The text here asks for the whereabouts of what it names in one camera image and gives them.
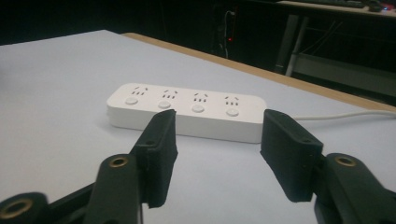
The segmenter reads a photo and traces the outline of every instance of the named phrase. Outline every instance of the desk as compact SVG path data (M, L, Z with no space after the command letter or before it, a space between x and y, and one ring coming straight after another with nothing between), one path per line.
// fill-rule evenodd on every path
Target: desk
M361 110L332 99L343 93L128 36L100 31L0 47L1 201L39 191L53 202L91 184L103 159L129 152L141 132L112 127L106 117L106 99L124 83L253 94L290 115ZM360 158L384 187L396 190L394 119L302 124L325 144L324 154ZM316 223L313 203L287 200L260 145L177 136L177 147L167 202L145 206L145 223Z
M332 7L291 1L281 1L278 4L290 8L290 15L277 58L276 72L286 76L291 76L292 72L298 72L349 87L396 97L394 73L382 71L378 68L368 68L367 66L357 66L351 63L303 55L300 50L308 20L312 17L329 18L334 21L376 21L396 26L396 12L394 10L370 12L368 7Z

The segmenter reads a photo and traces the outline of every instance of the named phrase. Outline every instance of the white cable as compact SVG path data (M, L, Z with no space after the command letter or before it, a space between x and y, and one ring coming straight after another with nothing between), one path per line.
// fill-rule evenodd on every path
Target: white cable
M224 50L225 50L225 58L228 59L228 50L227 50L227 16L228 14L235 15L233 11L226 11L224 15Z
M361 112L346 113L346 114L331 115L331 116L292 117L292 118L295 120L326 120L326 119L343 119L343 118L361 116L361 115L384 115L384 116L391 116L396 118L396 112L391 112L388 110L365 110Z

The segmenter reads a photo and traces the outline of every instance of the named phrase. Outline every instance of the white power strip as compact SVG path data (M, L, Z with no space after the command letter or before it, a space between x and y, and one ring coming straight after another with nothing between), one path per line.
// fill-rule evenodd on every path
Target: white power strip
M144 130L156 113L175 109L177 134L247 143L262 140L266 107L252 95L138 83L121 86L107 100L116 127Z

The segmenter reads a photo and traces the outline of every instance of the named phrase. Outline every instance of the white table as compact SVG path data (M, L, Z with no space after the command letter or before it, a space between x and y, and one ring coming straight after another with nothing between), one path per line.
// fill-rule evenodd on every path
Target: white table
M53 202L91 184L102 160L130 151L140 131L112 127L106 99L129 82L252 94L289 115L362 108L107 31L0 47L0 201L39 191ZM396 119L301 122L324 154L364 161L396 190ZM166 204L145 223L316 223L291 203L260 145L177 137Z

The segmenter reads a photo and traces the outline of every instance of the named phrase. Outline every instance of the dark background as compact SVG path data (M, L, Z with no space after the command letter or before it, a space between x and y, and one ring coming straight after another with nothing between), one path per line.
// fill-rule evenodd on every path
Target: dark background
M232 41L224 39L228 10L235 13L227 17L227 38ZM147 35L220 57L226 57L226 42L229 59L274 71L293 10L300 9L239 0L0 0L0 45L108 30ZM311 19L301 47L304 53L396 73L396 20L356 17L335 21L334 16L306 13ZM394 98L375 92L304 74L294 76L396 105Z

